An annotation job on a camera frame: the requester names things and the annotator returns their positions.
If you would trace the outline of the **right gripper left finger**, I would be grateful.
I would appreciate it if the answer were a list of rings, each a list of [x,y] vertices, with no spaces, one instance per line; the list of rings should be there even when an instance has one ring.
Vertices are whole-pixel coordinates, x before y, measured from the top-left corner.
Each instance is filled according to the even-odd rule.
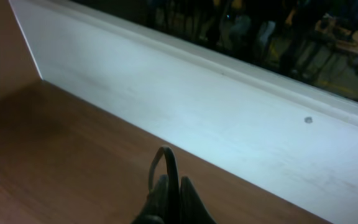
[[[146,202],[131,224],[165,224],[168,199],[168,176],[161,175],[149,192]]]

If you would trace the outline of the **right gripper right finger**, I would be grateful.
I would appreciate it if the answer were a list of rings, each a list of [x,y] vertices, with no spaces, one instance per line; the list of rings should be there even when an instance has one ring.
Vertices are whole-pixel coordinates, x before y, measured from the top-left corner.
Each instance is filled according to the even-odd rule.
[[[180,223],[216,224],[198,195],[189,177],[181,178],[180,186]]]

